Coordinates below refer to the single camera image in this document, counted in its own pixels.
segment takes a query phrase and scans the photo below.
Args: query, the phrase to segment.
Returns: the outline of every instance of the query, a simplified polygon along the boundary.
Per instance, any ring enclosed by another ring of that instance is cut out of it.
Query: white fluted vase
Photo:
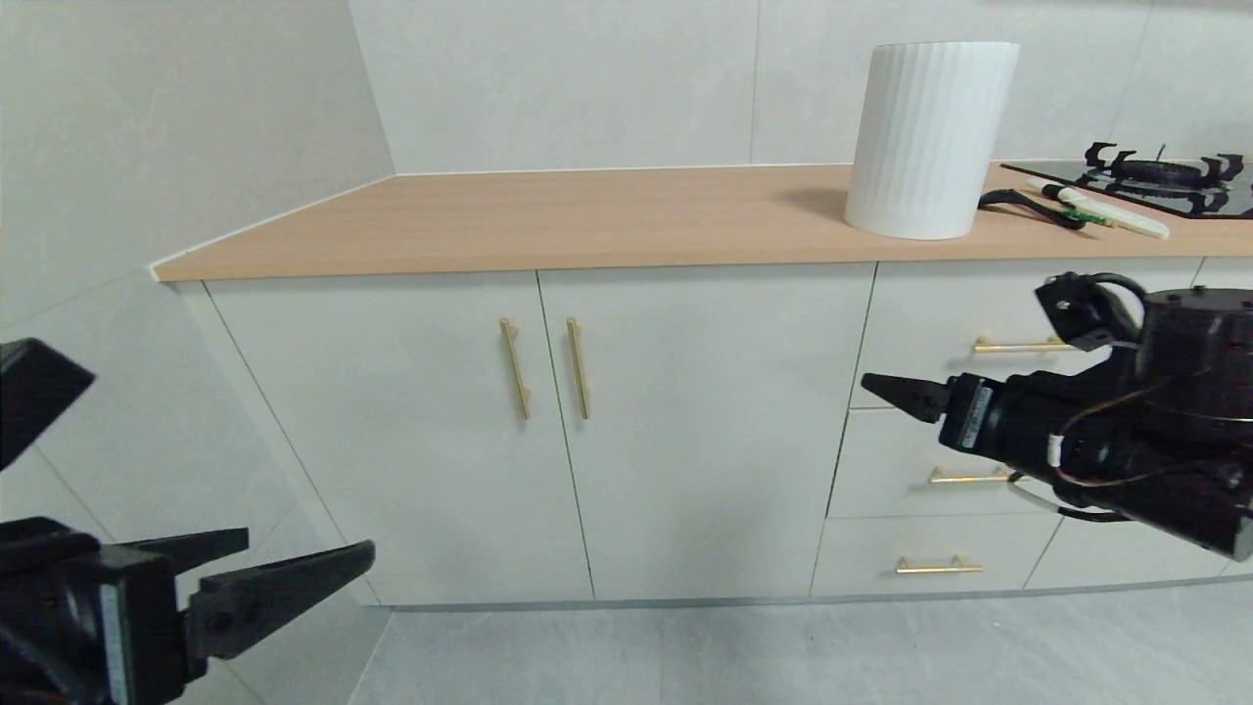
[[[1017,55],[1005,41],[877,46],[848,224],[910,239],[970,232]]]

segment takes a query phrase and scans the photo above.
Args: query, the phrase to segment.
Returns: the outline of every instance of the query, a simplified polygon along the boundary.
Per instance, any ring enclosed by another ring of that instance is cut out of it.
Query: gas stove
[[[1240,154],[1193,162],[1131,159],[1133,149],[1094,142],[1084,160],[1017,162],[1006,168],[1141,203],[1185,218],[1253,219],[1253,169]],[[1101,153],[1116,152],[1106,159]]]

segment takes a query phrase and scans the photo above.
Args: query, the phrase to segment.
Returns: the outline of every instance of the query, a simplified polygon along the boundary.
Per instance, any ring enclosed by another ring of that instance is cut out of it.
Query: wire
[[[1123,288],[1134,293],[1135,297],[1140,299],[1141,304],[1144,304],[1145,299],[1149,297],[1148,289],[1140,286],[1140,283],[1136,282],[1134,278],[1125,277],[1123,274],[1116,274],[1114,272],[1099,272],[1095,274],[1090,274],[1088,277],[1088,280],[1093,283],[1113,283],[1115,286],[1121,286]]]
[[[1145,480],[1149,480],[1149,478],[1158,478],[1158,477],[1162,477],[1162,476],[1172,476],[1172,475],[1178,475],[1178,473],[1185,473],[1185,472],[1189,472],[1190,470],[1195,468],[1197,466],[1202,466],[1202,465],[1203,463],[1184,463],[1182,466],[1170,466],[1169,468],[1162,468],[1162,470],[1153,471],[1153,472],[1149,472],[1149,473],[1141,473],[1141,475],[1133,476],[1133,477],[1129,477],[1129,478],[1118,478],[1118,480],[1081,480],[1081,478],[1075,478],[1074,476],[1069,476],[1066,473],[1063,473],[1061,470],[1058,468],[1058,477],[1060,477],[1061,480],[1069,482],[1070,485],[1078,485],[1079,487],[1118,487],[1118,486],[1121,486],[1121,485],[1130,485],[1133,482],[1140,482],[1140,481],[1145,481]]]
[[[1098,412],[1104,412],[1106,409],[1113,409],[1114,407],[1118,407],[1119,404],[1125,404],[1128,402],[1133,402],[1135,399],[1139,399],[1139,398],[1141,398],[1141,397],[1144,397],[1146,394],[1153,394],[1154,392],[1164,388],[1165,386],[1170,384],[1172,382],[1174,382],[1174,378],[1167,378],[1167,379],[1164,379],[1164,381],[1162,381],[1162,382],[1159,382],[1157,384],[1153,384],[1153,386],[1149,386],[1149,387],[1145,387],[1145,388],[1141,388],[1141,389],[1136,389],[1135,392],[1130,392],[1130,393],[1124,394],[1121,397],[1115,397],[1114,399],[1106,399],[1105,402],[1100,402],[1100,403],[1093,404],[1091,407],[1088,407],[1086,409],[1079,412],[1074,417],[1070,417],[1069,419],[1066,419],[1066,422],[1064,425],[1061,425],[1061,428],[1059,428],[1055,433],[1049,435],[1049,450],[1048,450],[1049,467],[1051,467],[1055,471],[1058,471],[1058,477],[1060,477],[1061,480],[1064,480],[1064,481],[1066,481],[1066,482],[1069,482],[1071,485],[1083,485],[1084,481],[1080,481],[1079,478],[1076,478],[1076,477],[1074,477],[1074,476],[1071,476],[1071,475],[1069,475],[1069,473],[1066,473],[1065,471],[1061,470],[1061,452],[1063,452],[1063,445],[1066,441],[1066,432],[1070,431],[1070,428],[1074,427],[1080,421],[1086,419],[1088,417],[1090,417],[1090,416],[1093,416],[1093,414],[1095,414]]]
[[[1035,495],[1019,487],[1017,482],[1022,480],[1022,477],[1024,476],[1020,472],[1011,473],[1009,477],[1009,482],[1005,487],[1007,487],[1009,491],[1012,492],[1014,495],[1017,495],[1019,497],[1026,500],[1027,502],[1035,505],[1036,507],[1042,507],[1055,515],[1061,515],[1063,517],[1079,520],[1081,522],[1111,525],[1118,522],[1131,521],[1128,517],[1124,517],[1123,515],[1119,515],[1116,512],[1080,512],[1079,510],[1071,510],[1069,507],[1063,507],[1061,505],[1054,505],[1053,502],[1049,502],[1042,497],[1036,497]]]
[[[18,655],[23,661],[39,669],[48,681],[69,697],[75,705],[81,702],[99,702],[88,689],[86,684],[74,672],[69,665],[58,659],[54,654],[44,651],[39,645],[31,642],[16,631],[0,622],[0,641]]]

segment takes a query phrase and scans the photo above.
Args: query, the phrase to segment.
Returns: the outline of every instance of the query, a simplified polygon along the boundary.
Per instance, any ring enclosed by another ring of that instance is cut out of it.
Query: brass cabinet handle
[[[927,485],[967,485],[967,483],[981,483],[981,482],[1009,482],[1010,470],[1005,466],[997,466],[989,476],[950,476],[944,472],[944,468],[936,468],[931,471],[931,477],[927,478]]]
[[[992,342],[986,334],[975,338],[970,351],[975,354],[989,354],[989,352],[1075,352],[1079,348],[1069,344],[1056,334],[1050,334],[1044,342]]]
[[[896,575],[898,576],[922,576],[922,575],[936,575],[936,574],[981,574],[984,572],[982,566],[975,566],[967,563],[961,556],[954,556],[952,562],[947,566],[915,566],[910,563],[910,560],[901,556],[901,560],[896,563]]]
[[[570,333],[570,358],[574,362],[574,383],[579,387],[579,411],[584,421],[591,418],[588,411],[588,379],[583,373],[583,346],[579,344],[579,332],[583,327],[575,318],[565,319],[565,329]]]
[[[523,368],[517,364],[517,326],[509,318],[500,318],[500,332],[505,336],[505,347],[509,348],[509,364],[514,368],[514,387],[517,389],[517,404],[523,411],[523,421],[531,418],[531,388],[523,384]]]

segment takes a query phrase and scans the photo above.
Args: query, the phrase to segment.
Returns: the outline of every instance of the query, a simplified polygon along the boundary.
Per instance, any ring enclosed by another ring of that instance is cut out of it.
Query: wall
[[[392,173],[342,0],[4,3],[0,338],[99,376],[0,516],[104,538],[246,526],[219,572],[326,548],[153,259]],[[386,624],[338,595],[185,702],[347,701]]]
[[[996,155],[1253,153],[1248,0],[351,0],[400,173],[850,162],[871,49],[1021,44]]]

